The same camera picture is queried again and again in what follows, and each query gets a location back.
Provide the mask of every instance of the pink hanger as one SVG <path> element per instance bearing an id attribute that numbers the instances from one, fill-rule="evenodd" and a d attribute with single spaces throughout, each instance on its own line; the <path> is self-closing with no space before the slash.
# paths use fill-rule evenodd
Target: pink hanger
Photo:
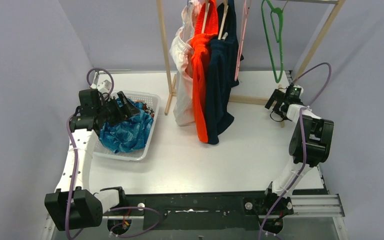
<path id="1" fill-rule="evenodd" d="M 237 51 L 237 59 L 236 59 L 236 71 L 234 74 L 234 80 L 238 80 L 239 75 L 239 66 L 241 64 L 241 55 L 242 55 L 242 47 L 244 46 L 244 38 L 245 38 L 245 31 L 247 29 L 247 20 L 248 20 L 248 14 L 250 13 L 250 7 L 253 0 L 249 0 L 249 6 L 247 6 L 247 0 L 243 3 L 243 12 L 242 12 L 242 24 L 240 26 L 240 43 L 239 43 L 239 50 Z"/>

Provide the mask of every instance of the white plastic basket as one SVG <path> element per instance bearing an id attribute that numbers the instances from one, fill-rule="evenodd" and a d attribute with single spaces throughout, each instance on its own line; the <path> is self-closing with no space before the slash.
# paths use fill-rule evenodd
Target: white plastic basket
<path id="1" fill-rule="evenodd" d="M 114 90 L 111 94 L 111 96 L 117 96 L 117 90 Z M 155 114 L 153 117 L 153 123 L 151 126 L 151 130 L 149 132 L 148 140 L 146 141 L 146 146 L 142 149 L 132 151 L 129 153 L 125 152 L 119 152 L 119 153 L 113 153 L 111 150 L 108 148 L 104 147 L 101 143 L 101 141 L 98 141 L 95 146 L 95 150 L 93 152 L 94 155 L 107 158 L 107 159 L 117 159 L 117 160 L 124 160 L 124 161 L 140 161 L 145 158 L 148 152 L 148 148 L 150 147 L 150 142 L 152 139 L 152 135 L 154 132 L 155 125 L 157 123 L 157 116 L 158 116 L 158 111 L 160 108 L 160 102 L 161 98 L 158 95 L 155 94 L 150 94 L 146 92 L 138 92 L 138 91 L 125 91 L 123 90 L 123 93 L 131 99 L 132 101 L 141 101 L 146 103 L 149 107 L 151 107 Z"/>

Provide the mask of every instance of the white hanger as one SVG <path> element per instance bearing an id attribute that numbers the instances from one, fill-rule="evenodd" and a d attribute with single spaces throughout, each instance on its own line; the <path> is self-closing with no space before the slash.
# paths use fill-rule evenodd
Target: white hanger
<path id="1" fill-rule="evenodd" d="M 208 11 L 210 9 L 210 3 L 208 0 L 205 0 L 205 14 L 204 14 L 204 24 L 202 25 L 201 33 L 203 34 L 205 31 L 205 26 L 207 24 Z"/>
<path id="2" fill-rule="evenodd" d="M 223 12 L 223 18 L 221 20 L 221 26 L 220 26 L 220 32 L 218 33 L 218 40 L 222 39 L 223 29 L 225 28 L 225 21 L 226 21 L 226 15 L 228 14 L 228 0 L 223 0 L 224 4 L 224 12 Z"/>

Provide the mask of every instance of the white table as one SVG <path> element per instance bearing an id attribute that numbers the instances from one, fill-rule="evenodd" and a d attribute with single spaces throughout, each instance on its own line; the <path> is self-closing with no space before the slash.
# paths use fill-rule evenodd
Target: white table
<path id="1" fill-rule="evenodd" d="M 204 193 L 263 191 L 283 170 L 291 157 L 289 142 L 295 125 L 285 128 L 269 118 L 261 105 L 230 102 L 233 124 L 219 136 L 216 146 L 200 143 L 195 125 L 179 127 L 173 115 L 173 98 L 164 115 L 169 91 L 164 72 L 113 75 L 115 91 L 147 92 L 161 97 L 161 106 L 146 158 L 140 162 L 94 156 L 90 191 L 123 187 L 126 194 Z M 100 81 L 109 79 L 101 75 Z M 270 71 L 239 74 L 241 83 L 232 94 L 270 97 L 278 84 Z M 287 86 L 286 77 L 282 85 Z M 317 168 L 301 180 L 296 189 L 322 189 Z"/>

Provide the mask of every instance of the orange garment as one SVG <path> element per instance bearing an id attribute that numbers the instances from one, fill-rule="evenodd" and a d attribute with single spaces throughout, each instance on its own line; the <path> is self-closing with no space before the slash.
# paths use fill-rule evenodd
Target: orange garment
<path id="1" fill-rule="evenodd" d="M 196 122 L 198 138 L 203 143 L 208 143 L 207 125 L 204 118 L 206 99 L 206 75 L 210 65 L 210 40 L 219 33 L 219 16 L 217 14 L 216 0 L 209 0 L 209 9 L 205 24 L 204 15 L 206 4 L 204 3 L 196 20 L 195 36 L 190 41 L 194 50 L 191 58 L 193 67 L 192 105 Z"/>

